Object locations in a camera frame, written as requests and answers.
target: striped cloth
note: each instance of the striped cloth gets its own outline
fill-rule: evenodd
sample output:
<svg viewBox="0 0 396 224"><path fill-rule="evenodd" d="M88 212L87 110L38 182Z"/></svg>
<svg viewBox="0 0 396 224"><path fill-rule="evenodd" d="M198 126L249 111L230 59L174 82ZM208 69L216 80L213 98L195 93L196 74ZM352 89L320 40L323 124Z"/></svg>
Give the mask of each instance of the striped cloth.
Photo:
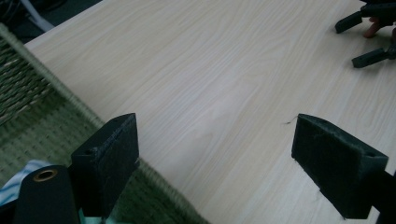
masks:
<svg viewBox="0 0 396 224"><path fill-rule="evenodd" d="M17 172L8 182L0 189L0 206L18 199L20 194L22 180L42 167L50 166L51 164L46 161L32 160L28 161L25 167Z"/></svg>

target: hand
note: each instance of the hand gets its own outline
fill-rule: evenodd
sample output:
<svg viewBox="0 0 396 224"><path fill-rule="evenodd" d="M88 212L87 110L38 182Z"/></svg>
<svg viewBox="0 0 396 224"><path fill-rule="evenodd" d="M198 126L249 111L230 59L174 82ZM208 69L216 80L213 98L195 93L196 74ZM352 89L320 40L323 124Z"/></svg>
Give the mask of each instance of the hand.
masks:
<svg viewBox="0 0 396 224"><path fill-rule="evenodd" d="M381 24L379 18L372 17L370 18L370 22L372 22L372 26L363 34L366 38L372 38L375 36L376 32L378 32L381 28L386 25ZM396 28L392 31L392 41L396 42Z"/></svg>

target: green woven basket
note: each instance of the green woven basket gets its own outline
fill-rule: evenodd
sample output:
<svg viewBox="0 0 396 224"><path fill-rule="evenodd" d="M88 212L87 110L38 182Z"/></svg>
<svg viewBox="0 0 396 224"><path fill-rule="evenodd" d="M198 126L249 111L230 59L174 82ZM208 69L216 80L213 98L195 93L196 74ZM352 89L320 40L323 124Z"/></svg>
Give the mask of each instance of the green woven basket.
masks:
<svg viewBox="0 0 396 224"><path fill-rule="evenodd" d="M3 186L32 159L70 165L71 153L104 123L2 24L0 52ZM127 223L207 223L144 161L111 216Z"/></svg>

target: light wood surface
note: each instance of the light wood surface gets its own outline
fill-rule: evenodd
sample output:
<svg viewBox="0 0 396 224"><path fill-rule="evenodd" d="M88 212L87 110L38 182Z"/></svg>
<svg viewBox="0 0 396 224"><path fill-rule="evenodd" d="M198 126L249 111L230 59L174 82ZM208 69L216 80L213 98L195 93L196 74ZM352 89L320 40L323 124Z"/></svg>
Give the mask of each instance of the light wood surface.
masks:
<svg viewBox="0 0 396 224"><path fill-rule="evenodd" d="M396 170L396 62L357 0L109 0L26 46L102 119L135 112L141 156L213 223L343 220L291 156L299 113L334 123Z"/></svg>

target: basket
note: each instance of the basket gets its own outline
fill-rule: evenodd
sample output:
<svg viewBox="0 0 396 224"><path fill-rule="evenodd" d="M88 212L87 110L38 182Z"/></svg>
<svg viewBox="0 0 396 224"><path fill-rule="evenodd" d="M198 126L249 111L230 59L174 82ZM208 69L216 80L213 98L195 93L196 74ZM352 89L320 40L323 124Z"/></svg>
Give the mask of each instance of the basket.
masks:
<svg viewBox="0 0 396 224"><path fill-rule="evenodd" d="M3 186L32 159L70 165L71 153L104 123L3 24L0 53ZM207 223L146 162L140 164L112 212L113 219L122 223Z"/></svg>

